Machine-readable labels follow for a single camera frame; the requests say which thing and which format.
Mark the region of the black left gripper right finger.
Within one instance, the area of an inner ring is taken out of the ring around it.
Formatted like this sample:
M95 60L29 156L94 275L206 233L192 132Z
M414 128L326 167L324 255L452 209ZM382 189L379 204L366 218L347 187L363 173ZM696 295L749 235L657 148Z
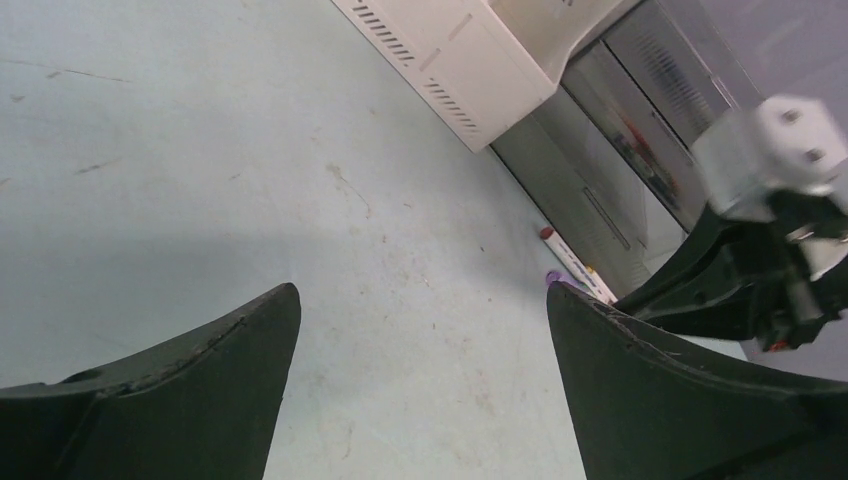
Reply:
M590 479L843 479L847 386L739 360L562 283L547 315Z

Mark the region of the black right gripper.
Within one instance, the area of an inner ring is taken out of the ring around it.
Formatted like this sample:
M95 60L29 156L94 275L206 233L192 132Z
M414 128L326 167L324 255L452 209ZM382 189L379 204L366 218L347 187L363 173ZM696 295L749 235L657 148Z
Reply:
M838 278L847 275L847 208L832 194L790 190L766 204L771 225L706 206L672 257L614 307L678 335L757 335L763 352L812 343L847 306L847 280Z

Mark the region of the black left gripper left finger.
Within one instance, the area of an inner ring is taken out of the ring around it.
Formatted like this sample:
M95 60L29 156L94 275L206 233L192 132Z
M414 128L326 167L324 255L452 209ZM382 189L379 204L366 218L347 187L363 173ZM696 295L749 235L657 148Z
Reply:
M55 384L1 392L5 479L260 479L301 324L281 284Z

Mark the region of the dark red cap marker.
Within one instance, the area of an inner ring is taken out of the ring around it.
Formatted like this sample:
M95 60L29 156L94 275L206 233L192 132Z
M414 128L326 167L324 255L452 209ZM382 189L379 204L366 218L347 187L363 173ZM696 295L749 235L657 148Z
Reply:
M586 266L557 233L557 231L550 226L546 226L540 230L539 236L563 265L563 271L568 271L577 280L583 283L584 288L581 290L586 293L593 294L594 289L591 278L586 272Z

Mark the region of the purple cap marker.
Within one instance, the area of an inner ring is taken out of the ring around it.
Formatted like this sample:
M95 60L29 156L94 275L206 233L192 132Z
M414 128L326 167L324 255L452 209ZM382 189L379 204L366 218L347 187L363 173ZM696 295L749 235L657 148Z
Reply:
M583 289L584 285L582 282L577 280L571 273L568 271L559 271L559 270L551 270L548 271L545 276L545 282L547 286L551 286L554 283L563 283L571 285L578 289Z

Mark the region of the clear grey drawer box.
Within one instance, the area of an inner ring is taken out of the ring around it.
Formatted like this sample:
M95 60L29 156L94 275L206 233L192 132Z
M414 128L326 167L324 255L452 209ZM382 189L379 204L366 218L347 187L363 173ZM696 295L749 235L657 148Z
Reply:
M624 297L674 254L706 204L694 141L760 97L704 2L628 1L578 44L553 95L492 147Z

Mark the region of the white file organizer rack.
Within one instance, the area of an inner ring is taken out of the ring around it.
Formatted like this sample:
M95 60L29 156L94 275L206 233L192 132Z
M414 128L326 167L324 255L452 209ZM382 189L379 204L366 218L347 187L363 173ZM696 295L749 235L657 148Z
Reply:
M466 147L478 152L557 90L627 0L334 0Z

